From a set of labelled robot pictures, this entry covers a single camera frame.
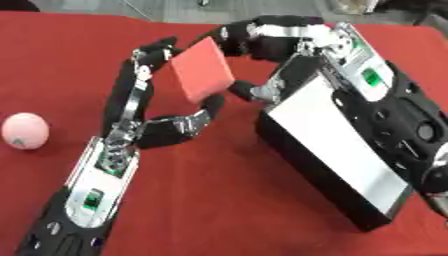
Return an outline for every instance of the green light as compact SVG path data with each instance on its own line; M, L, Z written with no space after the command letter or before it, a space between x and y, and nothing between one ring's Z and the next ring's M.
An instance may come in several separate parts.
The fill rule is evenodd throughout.
M103 192L97 189L92 189L84 201L84 208L96 211L101 203L101 199L103 199L103 196Z
M364 77L364 80L366 80L366 82L372 87L378 85L382 81L378 73L376 73L372 68L364 70L362 72L362 76Z

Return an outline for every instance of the black mechanical hand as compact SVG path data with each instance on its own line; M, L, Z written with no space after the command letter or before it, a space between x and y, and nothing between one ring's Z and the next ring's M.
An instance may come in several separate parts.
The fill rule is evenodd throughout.
M210 36L220 46L225 56L249 54L256 60L284 64L299 50L299 42L319 40L321 35L316 33L322 29L328 28L320 17L267 15L220 26L196 41ZM312 52L313 55L318 55L320 49L312 49ZM229 90L246 101L258 99L273 103L285 95L282 91L286 88L282 86L276 83L255 86L250 82L236 81Z
M181 52L180 49L174 48L175 43L176 38L171 37L162 39L155 44L140 47L138 51L135 51L134 59L138 59L139 65L148 66L150 73L153 74L171 56L176 56ZM107 137L113 125L121 120L135 81L135 66L131 60L125 61L106 104L103 138ZM133 118L133 121L142 124L137 129L135 141L136 145L142 149L179 144L193 138L215 118L218 110L224 104L224 98L221 95L212 95L204 100L201 110L191 116L171 115L144 121L145 109L154 93L150 78L147 80L147 84L147 89L140 95L139 104Z

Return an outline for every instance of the red tablecloth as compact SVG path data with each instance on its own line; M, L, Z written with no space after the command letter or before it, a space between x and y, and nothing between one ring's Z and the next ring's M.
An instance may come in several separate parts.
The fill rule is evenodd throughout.
M182 46L212 27L0 14L0 120L35 112L52 132L36 152L0 143L0 255L12 255L99 131L105 97L130 50L170 35ZM448 109L448 49L439 33L400 25L359 29ZM257 83L273 68L248 59L230 62L238 78ZM175 80L166 74L158 78L149 114L182 108L173 100ZM226 96L218 120L195 141L142 154L104 255L448 255L448 230L418 197L392 225L356 231L257 137L253 122L260 106Z

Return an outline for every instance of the silver metal part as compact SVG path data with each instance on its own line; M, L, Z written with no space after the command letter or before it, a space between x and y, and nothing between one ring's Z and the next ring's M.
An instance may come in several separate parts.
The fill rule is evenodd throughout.
M384 59L349 23L337 23L332 31L340 43L324 48L328 67L344 78L367 101L384 98L393 86L394 73Z
M281 100L280 92L284 88L285 82L279 76L274 76L265 85L251 88L250 92L257 100L277 104Z
M194 137L210 124L211 118L207 110L200 110L194 115L177 117L174 120L174 126L180 133Z
M99 227L114 216L138 167L140 155L134 151L121 178L105 172L98 164L104 148L104 140L93 137L66 182L70 196L65 211L71 221L83 228ZM96 209L86 205L92 191L101 191L104 195Z

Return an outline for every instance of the foam ball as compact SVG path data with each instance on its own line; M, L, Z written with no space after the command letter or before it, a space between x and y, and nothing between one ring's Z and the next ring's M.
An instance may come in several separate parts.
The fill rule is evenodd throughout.
M45 144L50 128L45 120L33 113L18 113L2 125L3 139L16 149L37 149Z

